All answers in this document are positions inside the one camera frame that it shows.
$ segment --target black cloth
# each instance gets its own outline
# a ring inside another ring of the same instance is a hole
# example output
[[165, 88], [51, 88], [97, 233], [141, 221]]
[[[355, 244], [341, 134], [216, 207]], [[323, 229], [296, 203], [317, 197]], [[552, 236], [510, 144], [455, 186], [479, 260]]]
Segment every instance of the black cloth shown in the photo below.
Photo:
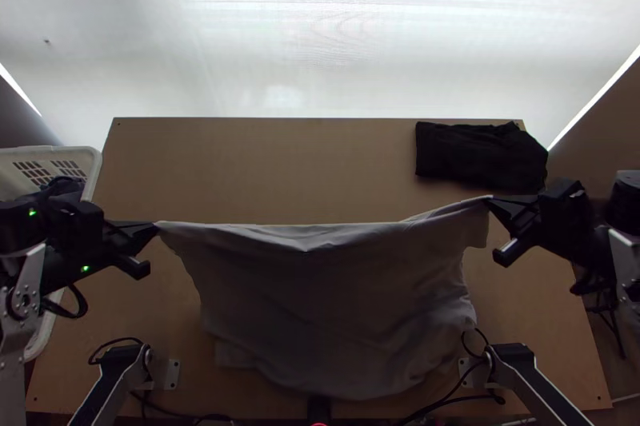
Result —
[[513, 121], [499, 126], [419, 121], [415, 141], [420, 177], [514, 194], [544, 188], [548, 152]]

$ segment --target white backdrop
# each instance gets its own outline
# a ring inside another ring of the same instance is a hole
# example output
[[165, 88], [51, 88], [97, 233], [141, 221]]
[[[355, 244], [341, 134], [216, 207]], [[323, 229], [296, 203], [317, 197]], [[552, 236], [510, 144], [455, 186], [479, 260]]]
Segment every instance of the white backdrop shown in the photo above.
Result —
[[0, 63], [67, 144], [114, 116], [523, 118], [545, 146], [640, 0], [0, 0]]

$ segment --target wooden table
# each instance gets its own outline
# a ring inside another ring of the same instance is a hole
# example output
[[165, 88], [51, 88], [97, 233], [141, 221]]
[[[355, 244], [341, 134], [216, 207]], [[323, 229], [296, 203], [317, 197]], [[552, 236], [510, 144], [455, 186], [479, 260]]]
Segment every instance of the wooden table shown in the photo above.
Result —
[[[121, 220], [298, 224], [396, 221], [483, 193], [417, 179], [414, 125], [395, 119], [116, 119], [94, 201], [106, 217]], [[535, 248], [504, 269], [492, 261], [491, 249], [507, 240], [492, 218], [488, 247], [465, 255], [479, 327], [491, 342], [526, 343], [538, 367], [580, 409], [610, 408], [586, 313], [569, 293], [571, 267]], [[56, 321], [37, 359], [29, 410], [73, 412], [98, 377], [98, 368], [86, 364], [91, 351], [117, 336], [137, 336], [182, 360], [178, 388], [155, 392], [158, 404], [239, 419], [305, 417], [306, 395], [256, 372], [214, 365], [214, 338], [200, 329], [196, 289], [158, 238], [139, 257], [152, 264], [141, 281], [108, 269], [78, 283], [90, 311], [81, 320]], [[379, 400], [336, 401], [334, 416], [403, 417], [442, 396], [456, 376], [453, 369], [434, 373], [410, 391]], [[455, 404], [442, 414], [526, 412], [513, 394], [506, 399], [505, 406]], [[122, 414], [138, 411], [132, 400]]]

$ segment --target white cloth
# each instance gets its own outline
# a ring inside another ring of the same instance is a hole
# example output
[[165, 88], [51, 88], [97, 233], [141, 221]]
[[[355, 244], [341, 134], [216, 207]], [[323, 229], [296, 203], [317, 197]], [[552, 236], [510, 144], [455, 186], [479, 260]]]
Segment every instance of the white cloth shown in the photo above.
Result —
[[486, 246], [481, 198], [393, 223], [157, 226], [200, 293], [217, 364], [287, 387], [401, 392], [448, 367], [475, 326], [462, 254]]

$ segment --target black wire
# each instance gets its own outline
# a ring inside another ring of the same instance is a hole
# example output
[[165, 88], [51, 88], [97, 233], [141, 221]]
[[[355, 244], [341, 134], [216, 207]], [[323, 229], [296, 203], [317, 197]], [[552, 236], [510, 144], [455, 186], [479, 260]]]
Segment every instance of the black wire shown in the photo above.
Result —
[[129, 391], [129, 394], [131, 396], [133, 396], [136, 400], [140, 401], [141, 403], [144, 403], [145, 407], [147, 407], [149, 409], [153, 409], [153, 410], [155, 410], [157, 412], [161, 412], [162, 414], [165, 414], [167, 416], [172, 416], [174, 418], [180, 418], [181, 420], [190, 420], [190, 421], [193, 421], [194, 424], [200, 424], [200, 422], [204, 421], [204, 420], [226, 421], [226, 422], [229, 422], [229, 423], [233, 423], [234, 422], [229, 416], [224, 415], [224, 414], [211, 413], [211, 414], [206, 414], [204, 416], [192, 416], [192, 415], [189, 415], [189, 414], [182, 414], [180, 412], [175, 412], [175, 411], [171, 411], [169, 409], [164, 409], [164, 408], [158, 406], [157, 404], [152, 403], [148, 399], [138, 395], [136, 392]]
[[462, 376], [460, 376], [460, 380], [458, 381], [458, 383], [456, 383], [456, 385], [451, 389], [451, 391], [449, 391], [443, 398], [437, 400], [432, 404], [429, 404], [428, 406], [425, 406], [424, 408], [420, 408], [416, 412], [409, 414], [406, 418], [397, 422], [395, 426], [404, 426], [405, 424], [410, 423], [411, 421], [416, 420], [417, 418], [420, 418], [426, 414], [429, 414], [435, 409], [441, 408], [442, 406], [446, 406], [447, 404], [459, 403], [461, 401], [492, 399], [498, 404], [504, 404], [505, 403], [504, 398], [502, 398], [501, 396], [498, 396], [494, 392], [490, 392], [490, 394], [486, 394], [486, 395], [460, 396], [459, 398], [454, 398], [452, 400], [449, 399], [456, 391], [460, 389], [460, 386], [462, 386], [462, 383], [465, 381], [466, 377], [469, 376], [471, 372], [473, 372], [478, 366], [485, 363], [486, 363], [485, 361], [479, 361], [478, 363], [471, 366], [469, 369], [465, 371], [465, 373]]
[[89, 303], [86, 302], [86, 298], [80, 293], [80, 290], [76, 285], [69, 285], [69, 290], [74, 294], [76, 303], [78, 303], [78, 311], [72, 313], [68, 309], [63, 308], [55, 301], [50, 300], [47, 297], [43, 297], [40, 300], [40, 308], [45, 309], [53, 313], [54, 315], [69, 318], [71, 320], [77, 320], [82, 318], [89, 311]]
[[146, 402], [149, 400], [149, 395], [151, 391], [147, 390], [144, 392], [144, 396], [142, 397], [142, 401], [140, 401], [140, 417], [142, 418], [142, 426], [147, 426], [148, 423], [146, 421]]
[[89, 360], [87, 360], [87, 363], [92, 365], [98, 364], [98, 361], [95, 359], [95, 357], [98, 355], [99, 352], [101, 352], [107, 346], [111, 346], [112, 344], [116, 344], [116, 343], [122, 343], [123, 341], [133, 341], [134, 343], [143, 344], [142, 341], [140, 341], [138, 338], [133, 336], [124, 336], [122, 338], [116, 338], [114, 340], [107, 341], [106, 343], [100, 344], [100, 346], [98, 346], [98, 349], [96, 349], [94, 352], [91, 353], [91, 356], [89, 356]]
[[[478, 328], [474, 328], [474, 331], [477, 332], [480, 336], [482, 336], [482, 339], [485, 341], [485, 346], [489, 345], [489, 340], [486, 339], [485, 333], [480, 331]], [[484, 356], [482, 356], [481, 354], [477, 354], [477, 353], [471, 351], [469, 349], [469, 347], [466, 345], [465, 334], [467, 334], [467, 333], [468, 333], [468, 331], [463, 331], [462, 335], [460, 336], [460, 341], [462, 342], [462, 347], [465, 349], [466, 354], [468, 354], [469, 356], [471, 356], [473, 358], [476, 358], [477, 360], [484, 359]]]
[[605, 322], [605, 324], [609, 327], [609, 329], [611, 330], [611, 332], [612, 332], [613, 334], [615, 334], [614, 326], [609, 322], [609, 320], [607, 320], [607, 319], [605, 318], [605, 315], [603, 315], [603, 314], [602, 314], [601, 312], [599, 312], [599, 311], [598, 311], [596, 314], [598, 314], [598, 316], [600, 316], [600, 317], [602, 318], [602, 320], [603, 320], [603, 321]]

